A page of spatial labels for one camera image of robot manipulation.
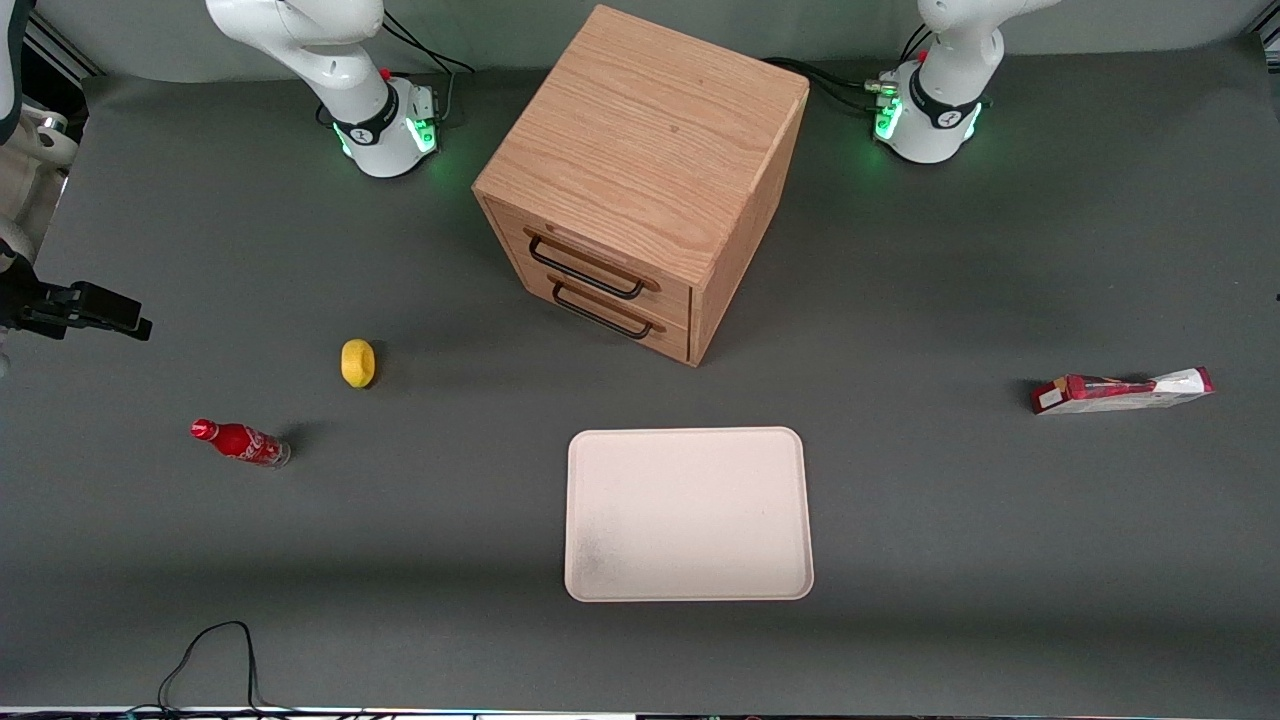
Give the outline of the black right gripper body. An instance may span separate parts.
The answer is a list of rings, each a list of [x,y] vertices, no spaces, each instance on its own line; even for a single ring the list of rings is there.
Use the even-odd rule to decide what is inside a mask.
[[[64,340],[70,288],[41,282],[23,255],[3,255],[1,327],[27,331],[50,340]]]

